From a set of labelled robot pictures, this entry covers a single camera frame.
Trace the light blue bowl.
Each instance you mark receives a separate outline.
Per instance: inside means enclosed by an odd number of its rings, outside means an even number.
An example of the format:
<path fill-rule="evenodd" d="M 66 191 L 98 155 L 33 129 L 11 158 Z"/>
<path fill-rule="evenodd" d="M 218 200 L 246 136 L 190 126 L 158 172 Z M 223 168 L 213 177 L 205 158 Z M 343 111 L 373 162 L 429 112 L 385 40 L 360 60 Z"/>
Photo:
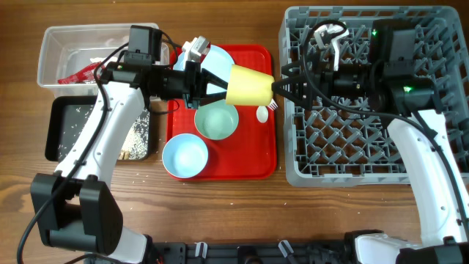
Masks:
<path fill-rule="evenodd" d="M 191 133 L 176 135 L 164 146 L 162 162 L 166 171 L 176 178 L 195 177 L 207 165 L 207 145 L 200 137 Z"/>

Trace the green bowl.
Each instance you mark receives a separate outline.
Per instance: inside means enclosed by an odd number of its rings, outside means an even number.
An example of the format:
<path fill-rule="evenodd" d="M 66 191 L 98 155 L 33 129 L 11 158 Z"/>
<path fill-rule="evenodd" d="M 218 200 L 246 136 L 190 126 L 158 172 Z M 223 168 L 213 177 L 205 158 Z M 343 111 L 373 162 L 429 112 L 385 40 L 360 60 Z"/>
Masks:
<path fill-rule="evenodd" d="M 233 105 L 225 100 L 201 106 L 195 113 L 194 125 L 203 137 L 223 140 L 230 137 L 239 124 L 239 114 Z"/>

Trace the yellow plastic cup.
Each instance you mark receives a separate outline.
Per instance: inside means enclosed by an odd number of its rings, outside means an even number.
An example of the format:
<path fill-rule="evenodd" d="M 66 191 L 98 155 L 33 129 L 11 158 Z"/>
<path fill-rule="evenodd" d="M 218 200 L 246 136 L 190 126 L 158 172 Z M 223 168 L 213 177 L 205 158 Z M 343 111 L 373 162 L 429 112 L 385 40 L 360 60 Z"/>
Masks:
<path fill-rule="evenodd" d="M 273 99 L 274 77 L 256 70 L 232 65 L 226 103 L 235 106 L 268 106 Z"/>

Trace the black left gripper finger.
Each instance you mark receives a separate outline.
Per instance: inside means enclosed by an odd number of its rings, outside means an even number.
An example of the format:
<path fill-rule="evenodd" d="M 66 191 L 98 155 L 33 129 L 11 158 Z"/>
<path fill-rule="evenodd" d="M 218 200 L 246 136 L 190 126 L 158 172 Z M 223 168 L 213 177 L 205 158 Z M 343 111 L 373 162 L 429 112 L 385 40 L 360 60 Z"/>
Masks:
<path fill-rule="evenodd" d="M 203 98 L 200 99 L 200 106 L 205 106 L 211 103 L 214 103 L 219 100 L 225 100 L 226 99 L 226 92 L 218 92 L 218 93 L 213 93 L 213 94 L 207 94 Z"/>
<path fill-rule="evenodd" d="M 211 73 L 209 70 L 201 69 L 201 75 L 202 75 L 202 86 L 204 88 L 206 88 L 208 84 L 213 84 L 213 85 L 216 85 L 217 87 L 227 90 L 228 82 L 224 81 L 222 78 L 218 77 L 214 73 Z"/>

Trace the red wrapper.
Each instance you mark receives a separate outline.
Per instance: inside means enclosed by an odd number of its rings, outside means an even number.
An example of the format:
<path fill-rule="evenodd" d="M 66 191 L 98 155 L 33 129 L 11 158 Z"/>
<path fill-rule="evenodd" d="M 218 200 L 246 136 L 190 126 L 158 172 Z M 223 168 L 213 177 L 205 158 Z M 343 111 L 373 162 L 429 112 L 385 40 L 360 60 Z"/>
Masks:
<path fill-rule="evenodd" d="M 93 62 L 83 69 L 79 70 L 68 77 L 61 78 L 57 81 L 58 84 L 82 84 L 96 82 L 95 76 L 100 77 L 101 71 L 105 67 L 100 62 Z"/>

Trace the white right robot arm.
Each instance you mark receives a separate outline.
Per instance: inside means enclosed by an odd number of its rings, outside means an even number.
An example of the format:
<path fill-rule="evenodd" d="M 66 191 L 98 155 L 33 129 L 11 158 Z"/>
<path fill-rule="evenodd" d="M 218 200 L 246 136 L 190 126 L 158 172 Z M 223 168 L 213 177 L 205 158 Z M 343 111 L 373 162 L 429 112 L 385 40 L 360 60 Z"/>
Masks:
<path fill-rule="evenodd" d="M 443 105 L 436 85 L 415 75 L 416 26 L 402 19 L 374 21 L 366 65 L 327 69 L 321 51 L 337 48 L 345 23 L 325 20 L 307 26 L 296 62 L 282 67 L 273 91 L 311 110 L 336 96 L 369 100 L 369 116 L 379 117 L 405 165 L 421 222 L 421 242 L 411 245 L 379 230 L 349 232 L 344 263 L 466 263 L 468 192 L 451 151 Z"/>

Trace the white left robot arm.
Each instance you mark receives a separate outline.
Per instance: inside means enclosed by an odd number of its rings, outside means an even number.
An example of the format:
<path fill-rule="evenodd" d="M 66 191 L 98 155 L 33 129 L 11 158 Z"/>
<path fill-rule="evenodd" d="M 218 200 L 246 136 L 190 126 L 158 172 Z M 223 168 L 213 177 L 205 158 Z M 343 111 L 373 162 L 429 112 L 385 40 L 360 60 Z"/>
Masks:
<path fill-rule="evenodd" d="M 223 99 L 228 87 L 197 59 L 182 71 L 162 65 L 160 47 L 168 39 L 160 29 L 133 25 L 129 40 L 94 69 L 98 93 L 82 132 L 54 172 L 37 174 L 30 186 L 35 215 L 26 233 L 38 229 L 44 245 L 111 263 L 162 261 L 150 236 L 123 224 L 110 190 L 119 152 L 151 98 L 197 109 Z"/>

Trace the white napkin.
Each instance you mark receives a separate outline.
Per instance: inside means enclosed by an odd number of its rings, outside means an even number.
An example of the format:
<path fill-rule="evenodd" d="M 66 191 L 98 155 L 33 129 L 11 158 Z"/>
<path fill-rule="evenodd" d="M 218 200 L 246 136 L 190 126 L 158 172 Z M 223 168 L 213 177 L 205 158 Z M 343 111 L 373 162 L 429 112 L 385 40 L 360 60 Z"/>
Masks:
<path fill-rule="evenodd" d="M 90 62 L 91 63 L 101 63 L 105 59 L 106 59 L 105 57 L 94 57 L 94 58 L 90 58 Z"/>

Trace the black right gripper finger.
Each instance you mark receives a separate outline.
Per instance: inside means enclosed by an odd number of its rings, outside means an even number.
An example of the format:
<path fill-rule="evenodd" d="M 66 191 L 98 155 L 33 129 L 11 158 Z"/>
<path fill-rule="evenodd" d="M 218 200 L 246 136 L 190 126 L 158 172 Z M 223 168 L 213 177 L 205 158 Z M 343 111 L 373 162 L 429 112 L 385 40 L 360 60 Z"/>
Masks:
<path fill-rule="evenodd" d="M 272 91 L 305 110 L 311 110 L 311 85 L 303 75 L 272 83 Z"/>
<path fill-rule="evenodd" d="M 297 60 L 281 67 L 282 84 L 307 84 L 308 80 L 302 70 L 302 62 Z"/>

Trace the rice and food scraps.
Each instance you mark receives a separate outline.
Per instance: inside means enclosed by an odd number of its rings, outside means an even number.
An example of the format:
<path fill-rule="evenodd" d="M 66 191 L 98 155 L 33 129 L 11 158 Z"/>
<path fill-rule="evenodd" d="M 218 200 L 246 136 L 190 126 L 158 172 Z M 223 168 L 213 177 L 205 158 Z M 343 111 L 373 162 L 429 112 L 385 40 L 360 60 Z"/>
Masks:
<path fill-rule="evenodd" d="M 58 142 L 56 143 L 56 151 L 51 158 L 52 161 L 62 161 L 72 150 L 84 125 L 91 116 L 93 108 L 93 105 L 65 106 L 58 128 Z M 118 159 L 121 161 L 145 159 L 149 150 L 149 129 L 150 114 L 145 109 L 128 131 Z"/>

